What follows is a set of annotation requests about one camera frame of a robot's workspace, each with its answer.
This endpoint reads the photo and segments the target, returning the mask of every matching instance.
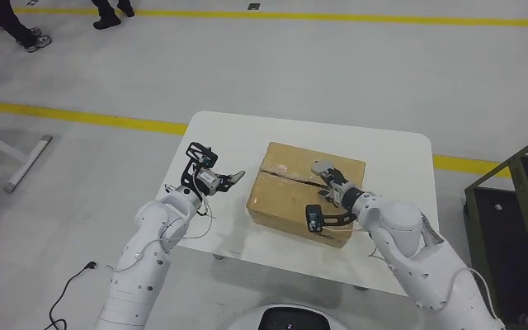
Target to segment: black cable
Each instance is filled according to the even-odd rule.
[[[53,306],[51,306],[51,309],[49,310],[49,320],[51,321],[51,324],[49,326],[47,326],[44,330],[48,330],[51,327],[54,327],[55,330],[60,330],[57,327],[57,323],[59,323],[59,322],[63,323],[64,330],[66,330],[68,328],[68,324],[66,323],[65,319],[60,318],[58,320],[53,320],[53,316],[51,314],[53,313],[53,310],[54,310],[55,306],[57,306],[59,301],[64,297],[64,294],[66,293],[66,289],[68,288],[69,282],[71,282],[75,277],[81,275],[83,273],[83,271],[85,271],[86,269],[88,269],[88,268],[89,269],[95,269],[96,266],[97,266],[97,264],[95,262],[89,262],[79,273],[77,273],[74,276],[70,277],[70,279],[68,280],[68,282],[66,282],[66,285],[64,286],[63,293],[60,294],[60,297],[57,299],[57,301],[55,301],[55,304],[53,304]]]

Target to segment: person's leg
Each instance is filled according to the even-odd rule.
[[[117,7],[126,14],[127,17],[134,17],[134,9],[130,4],[130,0],[119,0]]]
[[[92,3],[96,5],[99,16],[101,17],[101,20],[93,23],[93,27],[98,30],[103,30],[121,24],[121,20],[116,15],[116,12],[114,12],[114,8],[108,3],[108,0],[92,0]]]
[[[113,18],[116,15],[114,8],[112,8],[108,0],[92,0],[92,3],[96,5],[101,18]]]
[[[0,26],[26,48],[37,43],[36,35],[18,21],[9,0],[0,0]]]

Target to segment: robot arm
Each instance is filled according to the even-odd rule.
[[[306,206],[310,232],[357,222],[370,234],[398,282],[414,304],[425,309],[444,329],[498,330],[504,324],[483,301],[469,269],[451,245],[410,204],[363,192],[328,162],[317,162],[312,172],[328,189],[326,201],[342,205],[345,214],[325,215],[320,205]],[[420,237],[425,247],[418,251]]]
[[[187,233],[191,219],[206,196],[228,191],[245,174],[221,175],[213,172],[218,156],[210,148],[192,143],[186,154],[191,158],[181,176],[181,186],[166,185],[167,196],[145,204],[135,216],[139,230],[126,244],[110,283],[110,294],[102,308],[97,330],[142,330],[171,261],[169,254]]]

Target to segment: yellow stripe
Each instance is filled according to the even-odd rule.
[[[0,112],[15,115],[36,116],[57,120],[74,121],[76,123],[114,126],[132,130],[147,130],[166,134],[184,135],[187,125],[168,123],[165,121],[144,120],[115,115],[99,115],[87,112],[48,109],[35,106],[21,106],[16,104],[0,103]]]
[[[95,9],[77,8],[17,8],[17,13],[31,14],[70,14],[97,15]],[[332,14],[302,12],[197,12],[177,10],[139,9],[139,16],[146,17],[200,17],[200,18],[237,18],[262,20],[303,20],[303,21],[362,21],[369,23],[456,25],[456,26],[519,26],[527,27],[528,19],[472,18],[472,17],[435,17],[435,16],[392,16],[363,14]]]
[[[10,103],[0,103],[0,113],[2,112],[13,115],[36,116],[55,120],[73,121],[83,124],[113,126],[132,130],[147,130],[149,132],[174,135],[184,135],[187,129],[186,124],[169,123],[166,121],[126,118],[115,115],[100,115],[79,111],[49,109],[36,106],[22,106]],[[499,163],[434,155],[433,164],[436,169],[484,175],[494,169]],[[500,171],[497,176],[511,177],[510,171],[507,168]]]
[[[477,159],[434,155],[433,164],[436,169],[484,175],[497,167],[499,163]],[[508,167],[506,167],[500,171],[496,177],[512,177],[512,175],[510,174]]]

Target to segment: box flap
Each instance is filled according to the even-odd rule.
[[[365,162],[276,142],[271,142],[268,145],[266,156],[260,169],[261,171],[298,182],[325,185],[324,181],[311,171],[312,164],[315,161],[324,160],[332,162],[334,167],[340,170],[347,180],[353,182],[361,189],[365,173]]]

